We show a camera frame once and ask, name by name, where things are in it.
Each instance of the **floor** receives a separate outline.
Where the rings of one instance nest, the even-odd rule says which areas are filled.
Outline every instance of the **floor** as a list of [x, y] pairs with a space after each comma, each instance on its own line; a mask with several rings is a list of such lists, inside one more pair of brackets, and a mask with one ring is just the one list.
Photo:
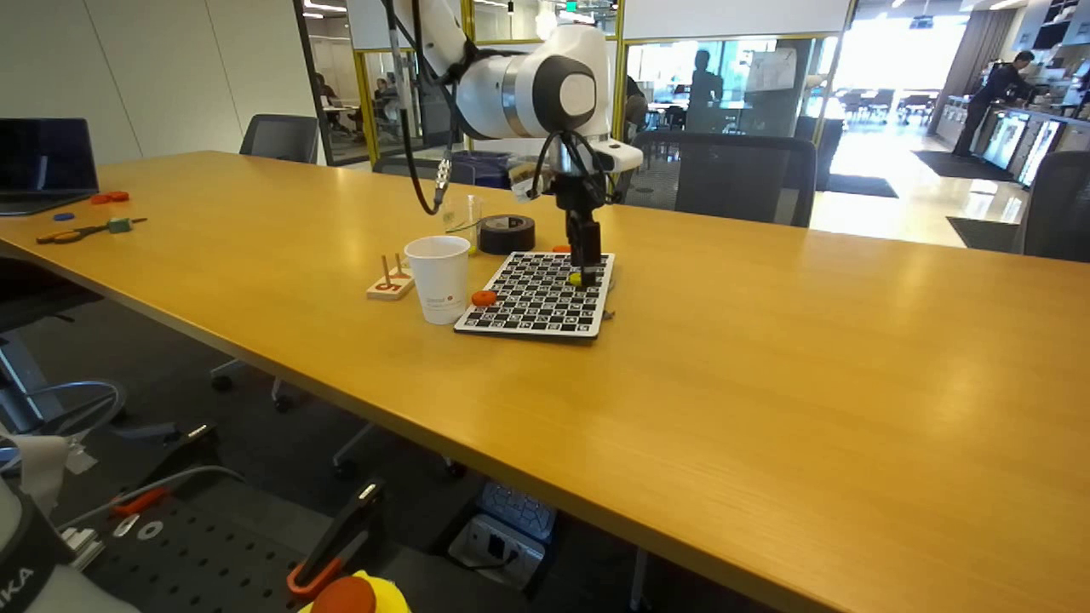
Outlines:
[[[825, 191], [814, 205], [814, 226], [962, 248], [946, 213], [1022, 217], [1024, 195], [991, 180], [941, 180], [914, 155], [915, 145], [934, 142], [915, 131], [847, 131], [834, 170], [887, 178], [898, 196]], [[212, 391], [207, 368], [220, 355], [112, 303], [81, 305], [70, 318], [39, 318], [24, 329], [24, 339], [50, 382], [89, 374], [118, 382], [131, 391], [125, 419], [137, 425], [156, 419], [179, 425], [212, 422], [226, 465], [238, 469], [244, 484], [307, 511], [331, 518], [369, 475], [383, 475], [387, 484], [387, 533], [428, 555], [443, 555], [443, 543], [468, 522], [485, 486], [480, 474], [443, 474], [439, 456], [392, 434], [371, 434], [355, 451], [360, 469], [337, 474], [331, 469], [331, 451], [360, 427], [359, 419], [316, 398], [276, 413], [261, 374], [242, 374], [228, 395]], [[74, 491], [66, 500], [68, 515], [85, 500], [107, 500], [116, 486], [137, 484], [168, 446], [125, 443], [101, 432], [89, 438], [89, 449], [100, 461], [68, 481]], [[576, 518], [557, 518], [548, 560], [523, 599], [536, 613], [624, 613], [630, 609], [632, 559], [632, 543]], [[664, 560], [653, 560], [647, 595], [661, 613], [762, 609]]]

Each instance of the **paper cup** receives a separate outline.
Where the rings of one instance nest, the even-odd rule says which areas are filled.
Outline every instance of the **paper cup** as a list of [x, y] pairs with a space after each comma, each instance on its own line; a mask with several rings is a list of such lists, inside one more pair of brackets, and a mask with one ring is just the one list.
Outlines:
[[470, 305], [468, 250], [470, 242], [460, 233], [426, 233], [405, 246], [422, 318], [454, 324]]

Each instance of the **computer monitor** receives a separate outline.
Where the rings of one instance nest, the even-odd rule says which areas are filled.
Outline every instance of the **computer monitor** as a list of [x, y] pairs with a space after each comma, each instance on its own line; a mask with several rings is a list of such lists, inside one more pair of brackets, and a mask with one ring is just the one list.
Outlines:
[[0, 120], [0, 213], [35, 213], [95, 191], [85, 120]]

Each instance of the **wooden table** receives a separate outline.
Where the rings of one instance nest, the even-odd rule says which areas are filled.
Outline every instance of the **wooden table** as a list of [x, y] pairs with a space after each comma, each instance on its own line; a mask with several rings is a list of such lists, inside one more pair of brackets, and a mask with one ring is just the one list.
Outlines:
[[[1090, 607], [1088, 264], [604, 206], [618, 317], [542, 342], [364, 298], [378, 256], [439, 230], [403, 178], [195, 152], [107, 183], [150, 221], [0, 237], [724, 586], [782, 609]], [[517, 209], [563, 242], [548, 202]], [[477, 282], [495, 267], [472, 256]]]

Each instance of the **white cup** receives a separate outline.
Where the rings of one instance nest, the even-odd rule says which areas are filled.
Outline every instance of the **white cup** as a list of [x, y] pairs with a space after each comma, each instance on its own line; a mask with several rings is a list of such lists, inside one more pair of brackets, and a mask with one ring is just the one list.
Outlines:
[[468, 305], [468, 250], [460, 233], [426, 233], [405, 246], [417, 296], [428, 324], [454, 324]]

